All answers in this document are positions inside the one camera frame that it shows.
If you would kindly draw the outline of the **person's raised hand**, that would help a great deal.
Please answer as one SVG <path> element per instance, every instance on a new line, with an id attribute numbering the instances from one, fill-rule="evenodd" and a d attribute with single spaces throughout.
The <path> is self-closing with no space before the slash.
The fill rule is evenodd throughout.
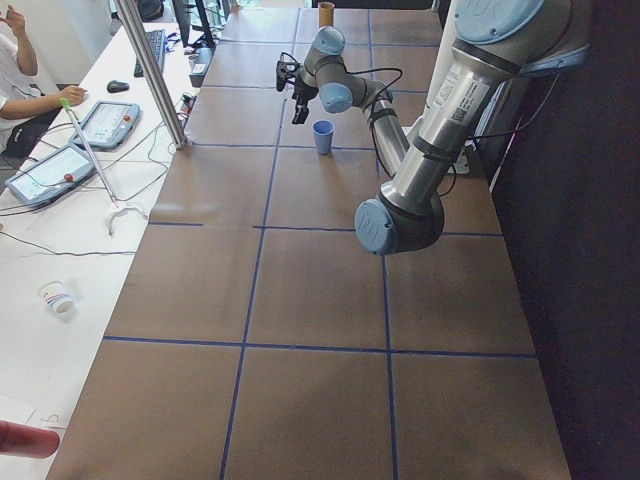
<path id="1" fill-rule="evenodd" d="M 6 12 L 1 15 L 1 22 L 8 25 L 16 38 L 21 38 L 26 34 L 24 16 L 12 5 L 8 5 Z"/>

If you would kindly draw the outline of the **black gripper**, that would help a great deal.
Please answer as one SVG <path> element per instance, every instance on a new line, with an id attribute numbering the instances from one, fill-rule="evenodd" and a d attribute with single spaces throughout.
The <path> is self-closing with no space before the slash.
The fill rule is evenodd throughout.
<path id="1" fill-rule="evenodd" d="M 298 70 L 294 74 L 294 93 L 292 98 L 296 100 L 294 116 L 292 124 L 304 124 L 309 115 L 307 103 L 317 96 L 317 87 L 315 84 L 308 84 L 305 70 Z"/>

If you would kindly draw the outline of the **person's right hand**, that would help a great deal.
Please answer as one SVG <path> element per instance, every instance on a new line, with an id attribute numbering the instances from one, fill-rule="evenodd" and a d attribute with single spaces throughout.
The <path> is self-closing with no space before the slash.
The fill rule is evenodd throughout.
<path id="1" fill-rule="evenodd" d="M 59 101 L 71 106 L 82 104 L 87 96 L 87 90 L 77 85 L 70 85 L 59 92 Z"/>

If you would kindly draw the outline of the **person's forearm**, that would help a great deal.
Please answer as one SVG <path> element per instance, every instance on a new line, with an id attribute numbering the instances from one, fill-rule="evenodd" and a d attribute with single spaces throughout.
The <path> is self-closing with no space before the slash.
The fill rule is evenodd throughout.
<path id="1" fill-rule="evenodd" d="M 61 106 L 62 92 L 33 99 L 7 100 L 1 107 L 1 118 L 6 120 L 27 119 L 46 114 Z"/>

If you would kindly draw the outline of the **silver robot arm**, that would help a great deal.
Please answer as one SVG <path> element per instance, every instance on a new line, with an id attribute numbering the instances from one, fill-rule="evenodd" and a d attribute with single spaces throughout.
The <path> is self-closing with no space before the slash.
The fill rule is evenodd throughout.
<path id="1" fill-rule="evenodd" d="M 496 89 L 519 76 L 544 75 L 583 62 L 591 1 L 460 1 L 450 11 L 452 62 L 431 104 L 403 131 L 384 83 L 347 70 L 344 35 L 321 27 L 303 62 L 282 54 L 276 88 L 292 85 L 294 123 L 319 98 L 326 112 L 363 111 L 390 181 L 355 213 L 361 245 L 375 255 L 427 248 L 444 226 L 437 189 L 475 132 Z"/>

